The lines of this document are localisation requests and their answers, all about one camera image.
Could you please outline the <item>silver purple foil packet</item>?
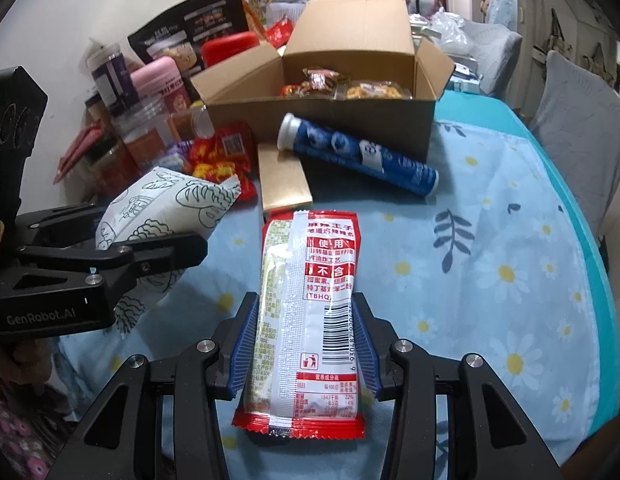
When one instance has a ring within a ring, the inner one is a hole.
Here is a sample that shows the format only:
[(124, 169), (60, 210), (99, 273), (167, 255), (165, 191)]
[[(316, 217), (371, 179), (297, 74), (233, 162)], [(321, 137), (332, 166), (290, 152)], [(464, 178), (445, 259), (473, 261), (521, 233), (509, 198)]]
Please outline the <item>silver purple foil packet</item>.
[(193, 141), (181, 141), (172, 144), (170, 148), (167, 148), (153, 160), (152, 166), (167, 168), (181, 174), (191, 174), (193, 164), (190, 162), (190, 151), (193, 145)]

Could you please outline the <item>white line-drawn snack bag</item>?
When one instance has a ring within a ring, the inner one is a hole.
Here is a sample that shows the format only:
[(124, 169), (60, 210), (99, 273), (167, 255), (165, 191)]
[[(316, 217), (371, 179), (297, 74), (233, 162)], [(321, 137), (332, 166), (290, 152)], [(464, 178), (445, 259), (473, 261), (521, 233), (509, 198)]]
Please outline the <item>white line-drawn snack bag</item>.
[[(239, 197), (240, 179), (235, 174), (214, 183), (155, 167), (109, 204), (95, 231), (95, 248), (182, 233), (206, 240)], [(116, 305), (119, 333), (130, 333), (183, 273), (180, 269), (140, 278)]]

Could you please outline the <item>large open cardboard box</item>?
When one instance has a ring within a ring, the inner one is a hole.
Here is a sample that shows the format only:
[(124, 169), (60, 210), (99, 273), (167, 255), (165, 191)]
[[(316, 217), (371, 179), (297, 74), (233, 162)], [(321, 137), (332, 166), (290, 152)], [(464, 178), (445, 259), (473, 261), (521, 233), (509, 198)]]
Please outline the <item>large open cardboard box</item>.
[(422, 162), (452, 59), (415, 41), (403, 0), (312, 0), (284, 52), (260, 44), (193, 77), (212, 124), (275, 142), (286, 114)]

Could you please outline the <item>blue tablet tube white cap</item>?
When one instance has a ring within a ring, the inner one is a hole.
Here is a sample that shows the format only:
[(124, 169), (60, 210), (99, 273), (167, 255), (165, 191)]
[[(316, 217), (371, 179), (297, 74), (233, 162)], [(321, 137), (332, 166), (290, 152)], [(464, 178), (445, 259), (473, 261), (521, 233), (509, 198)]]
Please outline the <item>blue tablet tube white cap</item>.
[(287, 113), (278, 129), (280, 151), (309, 156), (383, 180), (421, 197), (432, 195), (438, 171), (369, 140), (319, 126)]

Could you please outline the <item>dark purple labelled jar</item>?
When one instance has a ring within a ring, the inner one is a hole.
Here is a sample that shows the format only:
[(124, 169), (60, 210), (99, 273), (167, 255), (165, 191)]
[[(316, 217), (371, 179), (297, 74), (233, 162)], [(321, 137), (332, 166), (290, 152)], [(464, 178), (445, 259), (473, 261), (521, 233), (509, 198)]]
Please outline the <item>dark purple labelled jar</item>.
[(112, 118), (118, 118), (139, 103), (130, 70), (119, 44), (110, 44), (86, 59), (98, 94)]

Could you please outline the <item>packaged yellow waffle snack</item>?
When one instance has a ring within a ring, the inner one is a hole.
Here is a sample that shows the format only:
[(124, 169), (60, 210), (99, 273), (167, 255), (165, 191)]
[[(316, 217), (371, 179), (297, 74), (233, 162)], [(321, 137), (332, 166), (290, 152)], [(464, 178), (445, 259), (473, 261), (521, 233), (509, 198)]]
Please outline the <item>packaged yellow waffle snack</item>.
[(412, 94), (393, 81), (355, 80), (341, 84), (335, 93), (339, 100), (410, 100)]

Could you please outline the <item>grey padded chair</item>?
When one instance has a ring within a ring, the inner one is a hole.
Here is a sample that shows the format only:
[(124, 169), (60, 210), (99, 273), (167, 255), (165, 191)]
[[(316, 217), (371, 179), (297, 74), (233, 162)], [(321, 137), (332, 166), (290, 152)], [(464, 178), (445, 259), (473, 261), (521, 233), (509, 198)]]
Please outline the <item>grey padded chair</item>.
[(620, 182), (620, 99), (598, 75), (551, 51), (530, 130), (595, 236)]

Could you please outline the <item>red plastic container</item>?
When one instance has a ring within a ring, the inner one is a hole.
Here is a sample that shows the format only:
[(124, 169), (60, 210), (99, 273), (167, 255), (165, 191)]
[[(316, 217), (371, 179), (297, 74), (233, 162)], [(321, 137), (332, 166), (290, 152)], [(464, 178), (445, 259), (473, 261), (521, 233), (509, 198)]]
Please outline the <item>red plastic container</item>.
[(205, 42), (202, 59), (209, 68), (259, 45), (260, 39), (254, 32), (239, 32)]

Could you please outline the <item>tipped clear brown jar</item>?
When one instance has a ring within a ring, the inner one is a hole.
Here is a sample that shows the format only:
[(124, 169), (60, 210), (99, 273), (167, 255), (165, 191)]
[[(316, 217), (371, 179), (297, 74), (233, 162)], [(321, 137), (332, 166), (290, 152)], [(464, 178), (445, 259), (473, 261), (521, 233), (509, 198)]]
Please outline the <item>tipped clear brown jar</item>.
[(208, 139), (214, 135), (214, 125), (206, 106), (193, 107), (170, 116), (171, 131), (179, 141)]

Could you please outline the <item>grey cushion on sofa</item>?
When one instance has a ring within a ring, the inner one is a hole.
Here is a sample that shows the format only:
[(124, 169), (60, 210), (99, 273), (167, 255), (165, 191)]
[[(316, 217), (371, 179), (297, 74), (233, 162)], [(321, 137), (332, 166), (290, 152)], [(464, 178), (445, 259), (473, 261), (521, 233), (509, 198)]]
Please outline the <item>grey cushion on sofa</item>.
[(501, 24), (466, 21), (463, 29), (472, 40), (470, 56), (477, 62), (481, 92), (504, 101), (518, 62), (523, 36)]

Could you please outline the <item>clear jar orange label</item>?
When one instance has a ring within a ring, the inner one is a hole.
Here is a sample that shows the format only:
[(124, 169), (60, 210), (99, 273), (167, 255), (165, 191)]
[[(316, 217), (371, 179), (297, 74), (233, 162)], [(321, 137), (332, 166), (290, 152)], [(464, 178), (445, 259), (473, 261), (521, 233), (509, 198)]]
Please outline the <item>clear jar orange label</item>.
[(139, 170), (152, 168), (155, 160), (178, 142), (169, 119), (166, 102), (158, 96), (136, 103), (112, 121)]

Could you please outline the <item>pink lidded bottle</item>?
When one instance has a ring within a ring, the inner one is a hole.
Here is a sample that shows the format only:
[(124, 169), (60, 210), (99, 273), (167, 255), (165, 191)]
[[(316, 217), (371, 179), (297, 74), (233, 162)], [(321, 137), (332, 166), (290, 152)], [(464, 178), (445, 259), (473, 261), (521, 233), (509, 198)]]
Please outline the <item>pink lidded bottle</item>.
[(131, 80), (141, 100), (160, 96), (169, 113), (183, 112), (191, 106), (188, 90), (173, 58), (163, 56), (144, 65), (131, 74)]

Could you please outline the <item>black printed snack bag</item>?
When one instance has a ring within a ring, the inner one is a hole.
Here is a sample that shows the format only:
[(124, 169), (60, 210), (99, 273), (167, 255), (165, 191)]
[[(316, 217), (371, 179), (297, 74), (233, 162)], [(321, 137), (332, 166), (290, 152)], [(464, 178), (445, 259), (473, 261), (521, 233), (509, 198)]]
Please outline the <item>black printed snack bag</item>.
[(266, 32), (247, 0), (185, 0), (161, 12), (128, 37), (144, 64), (168, 56), (185, 78), (203, 70), (202, 47), (225, 36), (253, 32), (259, 41)]

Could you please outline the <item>blue floral tablecloth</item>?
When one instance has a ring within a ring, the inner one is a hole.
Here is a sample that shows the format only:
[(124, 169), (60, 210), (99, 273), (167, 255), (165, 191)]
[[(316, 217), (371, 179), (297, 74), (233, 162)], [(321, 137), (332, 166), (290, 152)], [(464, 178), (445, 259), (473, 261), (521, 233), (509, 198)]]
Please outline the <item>blue floral tablecloth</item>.
[[(424, 202), (335, 166), (306, 162), (316, 209), (358, 215), (356, 290), (400, 337), (435, 356), (487, 358), (560, 463), (619, 412), (620, 348), (610, 283), (569, 188), (501, 101), (446, 92), (428, 164), (440, 179)], [(121, 363), (177, 356), (259, 292), (262, 212), (235, 206), (134, 330), (65, 336), (56, 370), (80, 417)], [(233, 427), (218, 404), (231, 479), (378, 479), (391, 403), (363, 391), (357, 441), (264, 438)]]

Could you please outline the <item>red white noodle snack packet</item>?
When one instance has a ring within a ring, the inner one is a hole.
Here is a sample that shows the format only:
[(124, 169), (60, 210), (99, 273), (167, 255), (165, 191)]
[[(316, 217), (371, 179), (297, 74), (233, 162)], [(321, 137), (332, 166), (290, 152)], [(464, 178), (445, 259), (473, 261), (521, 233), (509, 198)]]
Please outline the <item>red white noodle snack packet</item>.
[(347, 211), (296, 211), (264, 226), (254, 354), (234, 426), (278, 438), (364, 437), (352, 316), (360, 241)]

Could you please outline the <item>red yellow-print snack bag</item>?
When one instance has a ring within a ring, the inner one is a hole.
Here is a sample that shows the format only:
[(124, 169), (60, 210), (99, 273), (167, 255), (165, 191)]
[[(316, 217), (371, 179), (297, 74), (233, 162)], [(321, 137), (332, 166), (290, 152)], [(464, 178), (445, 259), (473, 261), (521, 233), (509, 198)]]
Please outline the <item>red yellow-print snack bag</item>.
[(209, 138), (196, 139), (188, 152), (192, 176), (222, 183), (230, 177), (240, 180), (239, 200), (257, 196), (250, 177), (257, 169), (257, 152), (252, 129), (246, 122), (232, 122), (217, 129)]

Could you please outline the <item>small gold cardboard box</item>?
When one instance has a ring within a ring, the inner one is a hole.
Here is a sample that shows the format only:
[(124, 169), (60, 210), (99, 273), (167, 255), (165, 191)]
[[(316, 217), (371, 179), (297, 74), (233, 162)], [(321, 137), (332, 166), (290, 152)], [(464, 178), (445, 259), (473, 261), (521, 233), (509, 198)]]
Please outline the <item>small gold cardboard box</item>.
[(301, 161), (274, 144), (257, 148), (261, 207), (264, 218), (312, 207), (313, 197)]

